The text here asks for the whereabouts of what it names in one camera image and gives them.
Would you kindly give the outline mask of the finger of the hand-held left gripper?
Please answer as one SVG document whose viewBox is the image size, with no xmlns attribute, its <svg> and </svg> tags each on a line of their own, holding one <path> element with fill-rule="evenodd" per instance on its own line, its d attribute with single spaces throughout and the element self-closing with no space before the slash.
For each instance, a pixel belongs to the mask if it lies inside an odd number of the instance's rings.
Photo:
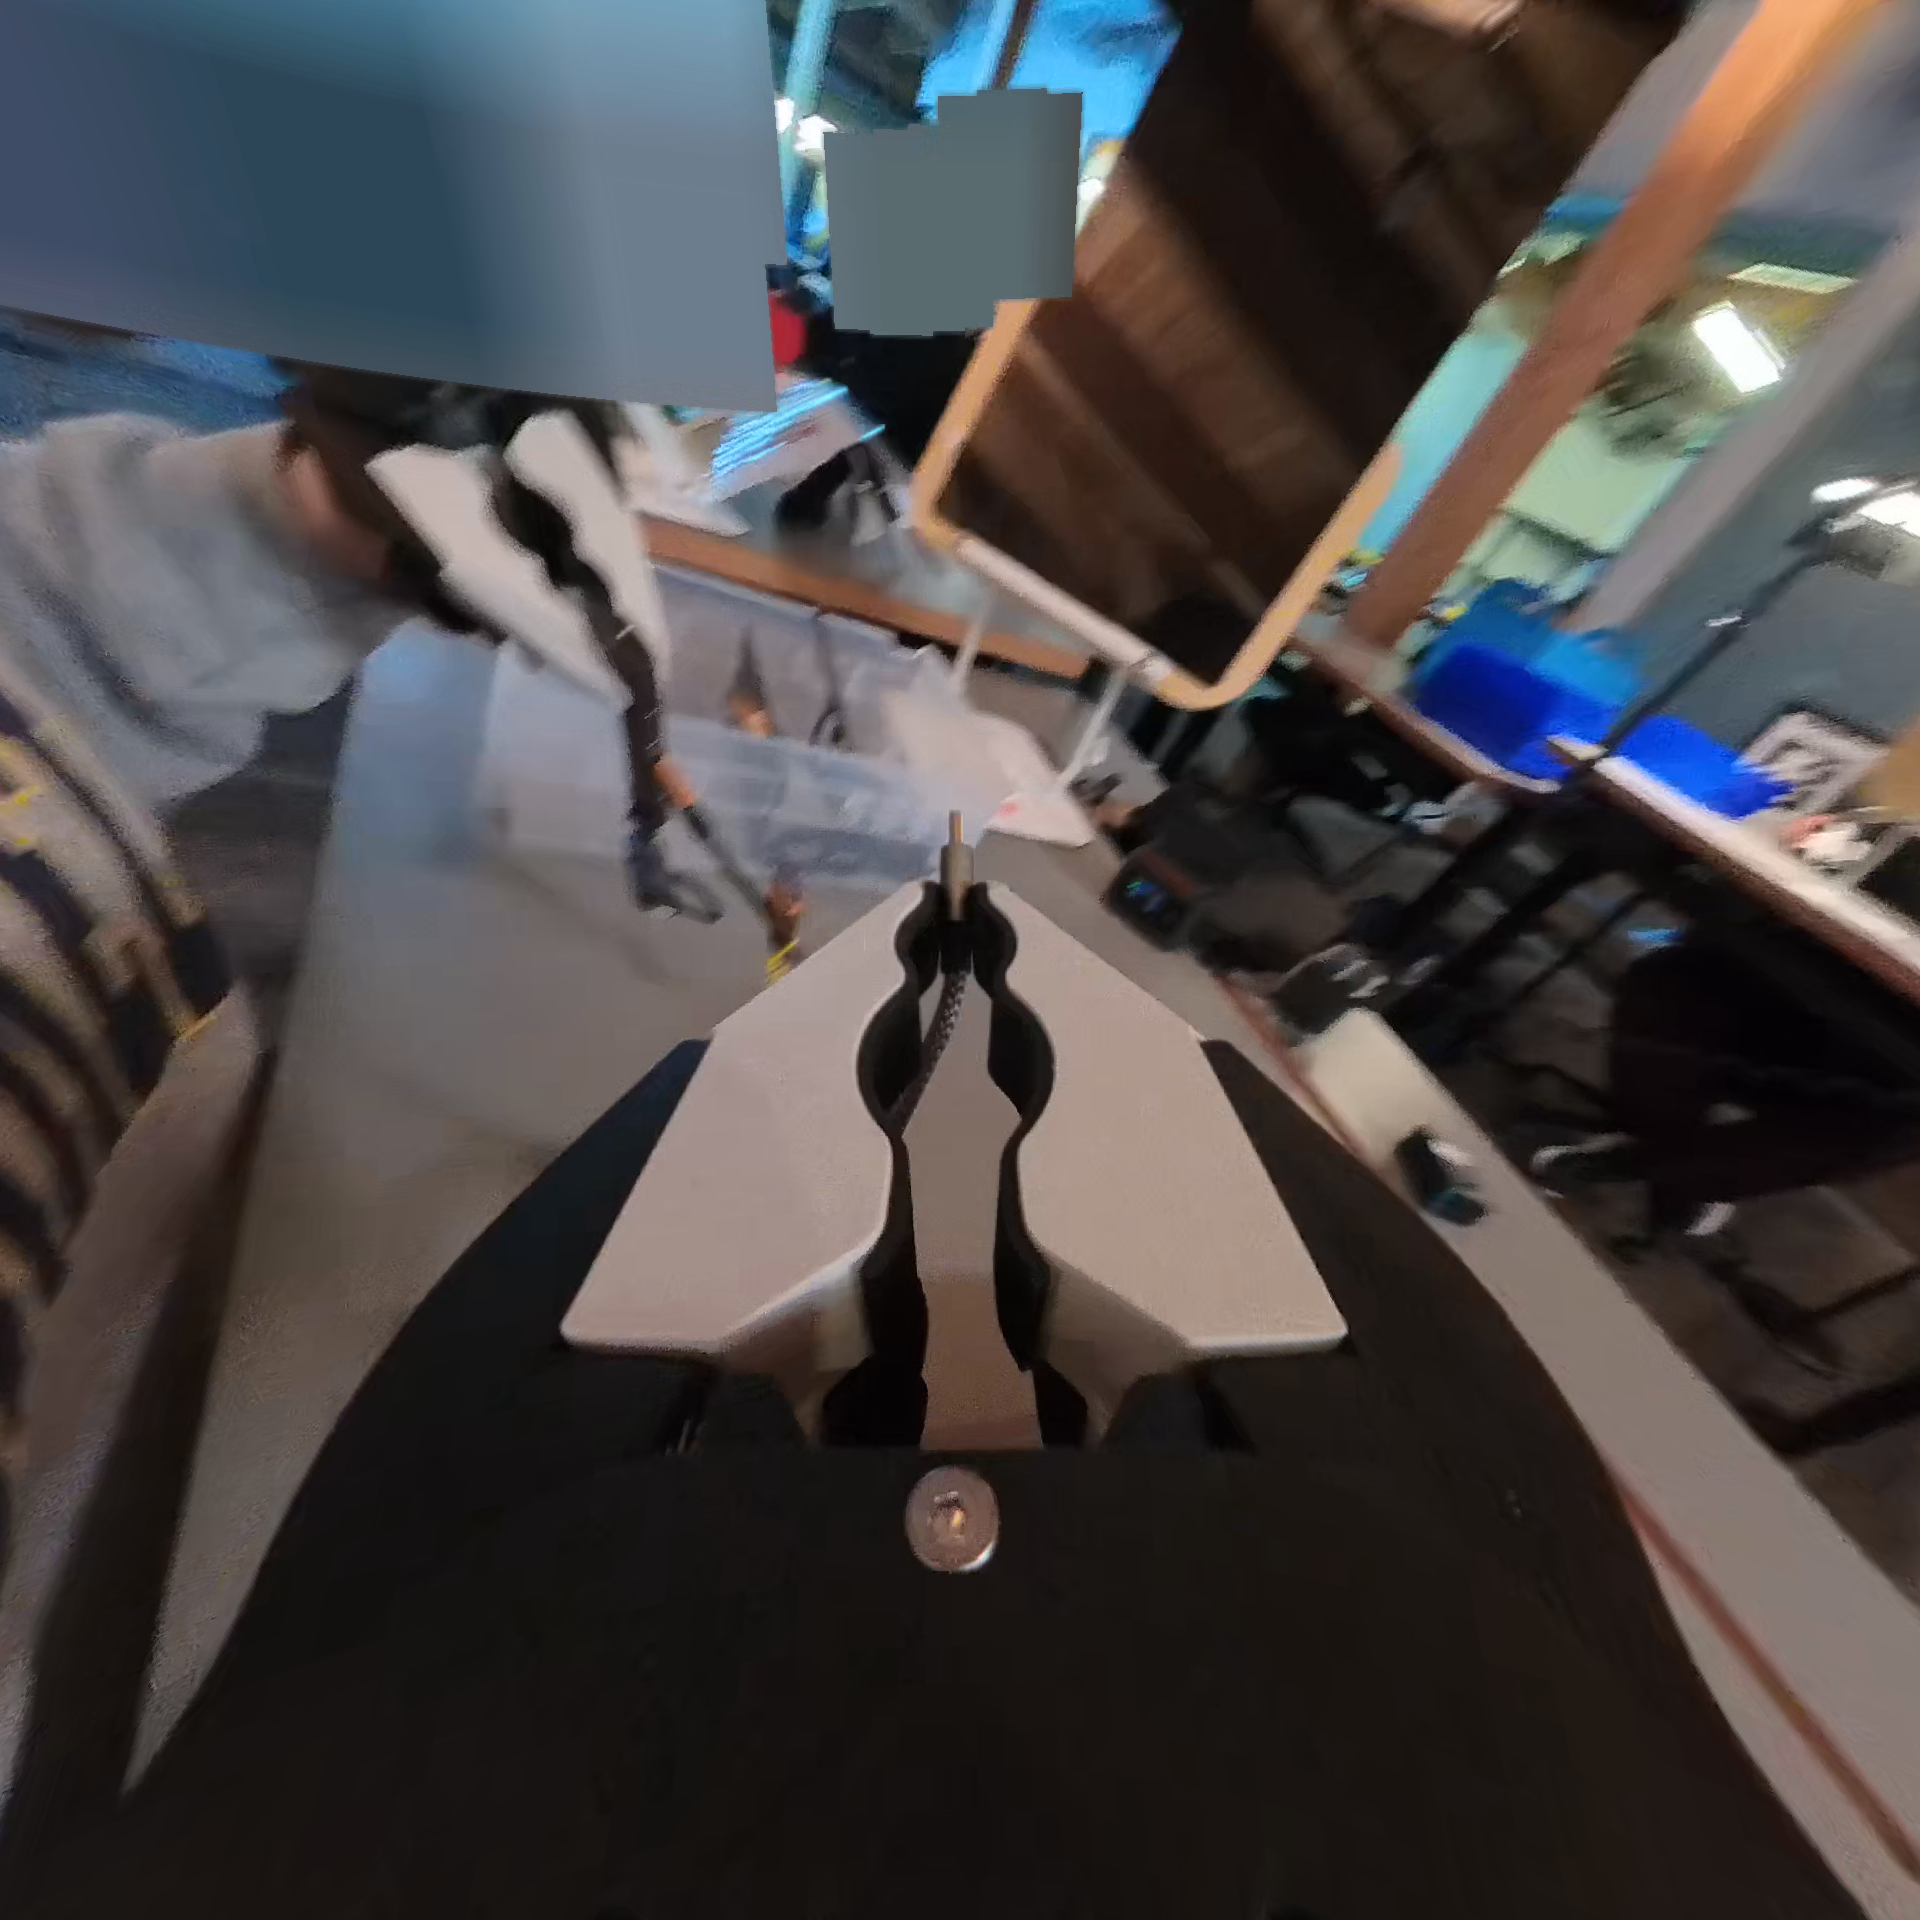
<svg viewBox="0 0 1920 1920">
<path fill-rule="evenodd" d="M 593 648 L 579 608 L 519 539 L 490 533 L 490 456 L 483 448 L 391 448 L 374 455 L 367 476 L 441 559 L 441 582 L 485 630 L 610 709 L 623 709 L 626 698 Z"/>
<path fill-rule="evenodd" d="M 500 515 L 579 608 L 606 672 L 639 653 L 668 679 L 671 634 L 607 411 L 522 410 L 500 462 Z"/>
</svg>

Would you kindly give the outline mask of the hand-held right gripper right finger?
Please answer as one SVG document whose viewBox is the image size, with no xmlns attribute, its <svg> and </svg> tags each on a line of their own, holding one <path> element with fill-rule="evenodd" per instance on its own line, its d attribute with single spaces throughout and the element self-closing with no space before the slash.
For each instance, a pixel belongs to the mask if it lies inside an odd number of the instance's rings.
<svg viewBox="0 0 1920 1920">
<path fill-rule="evenodd" d="M 1330 1354 L 1348 1323 L 1202 1032 L 1001 882 L 971 892 L 999 1156 L 995 1302 L 1041 1440 L 1154 1376 Z"/>
</svg>

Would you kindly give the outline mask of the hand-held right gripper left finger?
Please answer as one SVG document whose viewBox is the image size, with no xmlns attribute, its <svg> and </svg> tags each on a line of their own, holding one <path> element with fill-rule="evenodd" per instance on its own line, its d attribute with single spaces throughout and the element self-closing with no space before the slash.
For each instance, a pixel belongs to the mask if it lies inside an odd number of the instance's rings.
<svg viewBox="0 0 1920 1920">
<path fill-rule="evenodd" d="M 941 892 L 910 882 L 714 1028 L 563 1315 L 572 1349 L 775 1380 L 830 1445 L 921 1443 L 905 1124 L 941 960 Z"/>
</svg>

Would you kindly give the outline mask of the dark grey usb hub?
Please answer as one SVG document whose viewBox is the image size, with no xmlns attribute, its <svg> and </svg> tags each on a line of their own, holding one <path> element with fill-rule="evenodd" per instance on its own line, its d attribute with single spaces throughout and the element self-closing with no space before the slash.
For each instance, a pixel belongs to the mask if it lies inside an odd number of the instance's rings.
<svg viewBox="0 0 1920 1920">
<path fill-rule="evenodd" d="M 583 610 L 595 651 L 619 685 L 626 704 L 619 732 L 628 767 L 623 869 L 636 906 L 647 914 L 718 923 L 724 908 L 711 884 L 677 870 L 660 850 L 660 835 L 681 821 L 702 843 L 731 893 L 756 918 L 765 947 L 765 978 L 778 983 L 801 960 L 801 888 L 782 878 L 756 880 L 721 831 L 693 781 L 666 747 L 666 720 L 655 662 L 638 626 L 612 608 L 606 589 L 583 589 Z"/>
</svg>

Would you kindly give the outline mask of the clear plastic bin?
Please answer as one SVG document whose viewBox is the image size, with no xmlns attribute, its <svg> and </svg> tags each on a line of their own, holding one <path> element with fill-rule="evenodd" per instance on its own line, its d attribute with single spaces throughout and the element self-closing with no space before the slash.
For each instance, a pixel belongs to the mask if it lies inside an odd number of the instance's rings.
<svg viewBox="0 0 1920 1920">
<path fill-rule="evenodd" d="M 842 614 L 660 572 L 663 742 L 756 876 L 867 893 L 934 874 L 949 813 L 969 843 L 1036 829 L 1058 773 L 986 676 Z M 626 751 L 612 710 L 558 670 L 494 662 L 474 803 L 503 848 L 615 859 Z"/>
</svg>

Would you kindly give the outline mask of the small black device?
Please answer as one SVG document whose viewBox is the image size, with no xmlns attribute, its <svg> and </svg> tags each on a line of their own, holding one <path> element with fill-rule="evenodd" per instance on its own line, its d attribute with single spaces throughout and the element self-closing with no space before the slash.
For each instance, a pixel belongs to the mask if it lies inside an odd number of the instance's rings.
<svg viewBox="0 0 1920 1920">
<path fill-rule="evenodd" d="M 1468 1230 L 1489 1215 L 1476 1163 L 1434 1128 L 1414 1127 L 1396 1141 L 1394 1163 L 1413 1205 L 1431 1218 Z"/>
</svg>

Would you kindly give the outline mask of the black power station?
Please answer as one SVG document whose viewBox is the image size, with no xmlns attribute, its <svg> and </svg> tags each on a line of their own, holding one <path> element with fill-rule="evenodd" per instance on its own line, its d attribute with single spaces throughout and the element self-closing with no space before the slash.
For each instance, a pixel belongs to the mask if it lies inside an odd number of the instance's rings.
<svg viewBox="0 0 1920 1920">
<path fill-rule="evenodd" d="M 1209 888 L 1164 848 L 1137 848 L 1110 878 L 1102 906 L 1116 920 L 1164 951 L 1186 947 Z"/>
</svg>

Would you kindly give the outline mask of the white panel stand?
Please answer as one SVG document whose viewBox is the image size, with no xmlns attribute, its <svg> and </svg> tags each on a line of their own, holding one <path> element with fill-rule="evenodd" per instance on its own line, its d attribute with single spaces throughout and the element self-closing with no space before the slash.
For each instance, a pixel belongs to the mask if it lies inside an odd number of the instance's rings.
<svg viewBox="0 0 1920 1920">
<path fill-rule="evenodd" d="M 1075 781 L 1095 767 L 1095 749 L 1109 741 L 1119 694 L 1134 684 L 1158 690 L 1172 672 L 1172 666 L 1139 635 L 1093 612 L 1066 589 L 1043 581 L 1030 567 L 1009 559 L 999 548 L 983 543 L 974 534 L 958 536 L 955 558 L 993 594 L 1013 597 L 1054 626 L 1078 638 L 1087 647 L 1090 662 L 1102 667 L 1103 679 L 1095 690 L 1093 706 L 1077 727 L 1071 749 L 1061 767 L 1044 774 L 1038 786 L 1015 791 L 993 815 L 993 829 L 1001 836 L 1049 848 L 1087 848 L 1098 829 L 1087 810 L 1075 795 Z"/>
</svg>

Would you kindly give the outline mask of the person's patterned sweater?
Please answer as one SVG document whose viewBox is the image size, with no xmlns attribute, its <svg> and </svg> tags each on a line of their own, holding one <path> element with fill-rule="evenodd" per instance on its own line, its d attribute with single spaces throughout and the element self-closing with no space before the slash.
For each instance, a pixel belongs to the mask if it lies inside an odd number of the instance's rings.
<svg viewBox="0 0 1920 1920">
<path fill-rule="evenodd" d="M 3 698 L 5 1535 L 38 1343 L 116 1146 L 233 998 L 154 815 L 26 687 Z"/>
</svg>

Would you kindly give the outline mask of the stack of blue bins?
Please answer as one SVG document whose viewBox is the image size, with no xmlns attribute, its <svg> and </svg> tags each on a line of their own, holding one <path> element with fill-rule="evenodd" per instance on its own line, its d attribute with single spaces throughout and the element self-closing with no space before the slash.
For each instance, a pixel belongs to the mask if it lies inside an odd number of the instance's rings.
<svg viewBox="0 0 1920 1920">
<path fill-rule="evenodd" d="M 1410 667 L 1405 699 L 1514 776 L 1556 784 L 1556 735 L 1601 741 L 1643 690 L 1638 647 L 1581 629 L 1586 594 L 1489 582 Z"/>
</svg>

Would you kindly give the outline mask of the blue plastic bin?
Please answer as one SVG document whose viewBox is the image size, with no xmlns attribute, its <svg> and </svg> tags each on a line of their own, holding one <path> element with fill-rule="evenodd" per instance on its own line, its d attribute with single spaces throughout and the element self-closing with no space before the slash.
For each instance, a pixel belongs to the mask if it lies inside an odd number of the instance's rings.
<svg viewBox="0 0 1920 1920">
<path fill-rule="evenodd" d="M 1622 735 L 1609 762 L 1638 767 L 1724 821 L 1743 823 L 1775 810 L 1790 784 L 1746 762 L 1714 735 L 1671 712 L 1653 712 Z"/>
</svg>

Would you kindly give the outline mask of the wood-rimmed dark panel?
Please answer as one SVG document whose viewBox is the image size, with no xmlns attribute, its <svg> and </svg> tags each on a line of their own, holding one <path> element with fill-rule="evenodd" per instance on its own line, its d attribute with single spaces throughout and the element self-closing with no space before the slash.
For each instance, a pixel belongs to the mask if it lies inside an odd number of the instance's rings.
<svg viewBox="0 0 1920 1920">
<path fill-rule="evenodd" d="M 1686 5 L 1169 5 L 1081 222 L 910 496 L 1236 702 L 1394 486 L 1394 429 Z"/>
</svg>

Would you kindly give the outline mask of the studio light on stand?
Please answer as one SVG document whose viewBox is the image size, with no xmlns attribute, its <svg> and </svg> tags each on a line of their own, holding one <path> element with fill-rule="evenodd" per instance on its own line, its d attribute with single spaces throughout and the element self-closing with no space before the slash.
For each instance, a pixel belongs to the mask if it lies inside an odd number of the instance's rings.
<svg viewBox="0 0 1920 1920">
<path fill-rule="evenodd" d="M 1818 570 L 1884 559 L 1898 539 L 1916 542 L 1917 477 L 1913 471 L 1876 477 L 1847 496 L 1815 499 L 1815 512 L 1785 542 L 1787 559 L 1761 587 L 1701 624 L 1693 651 L 1658 685 L 1638 694 L 1618 720 L 1583 749 L 1586 764 L 1622 755 L 1625 742 L 1653 718 L 1674 709 L 1722 659 L 1738 651 L 1762 616 L 1798 581 Z"/>
</svg>

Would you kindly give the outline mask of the printed marker frame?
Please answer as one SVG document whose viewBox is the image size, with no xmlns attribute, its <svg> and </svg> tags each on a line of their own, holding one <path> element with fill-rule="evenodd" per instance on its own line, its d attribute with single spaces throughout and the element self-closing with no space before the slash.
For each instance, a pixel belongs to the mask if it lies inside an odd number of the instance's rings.
<svg viewBox="0 0 1920 1920">
<path fill-rule="evenodd" d="M 1886 756 L 1889 742 L 1819 709 L 1785 709 L 1740 749 L 1746 767 L 1770 779 L 1761 813 L 1801 821 L 1836 812 Z"/>
</svg>

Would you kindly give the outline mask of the wooden post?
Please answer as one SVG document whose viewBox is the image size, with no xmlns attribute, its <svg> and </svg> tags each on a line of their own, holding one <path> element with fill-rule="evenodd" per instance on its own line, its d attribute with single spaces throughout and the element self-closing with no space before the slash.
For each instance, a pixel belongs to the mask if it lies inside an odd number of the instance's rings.
<svg viewBox="0 0 1920 1920">
<path fill-rule="evenodd" d="M 1538 335 L 1485 402 L 1366 584 L 1347 635 L 1399 645 L 1481 526 L 1686 276 L 1722 214 L 1853 52 L 1878 2 L 1762 2 L 1676 116 L 1637 189 L 1589 247 Z"/>
</svg>

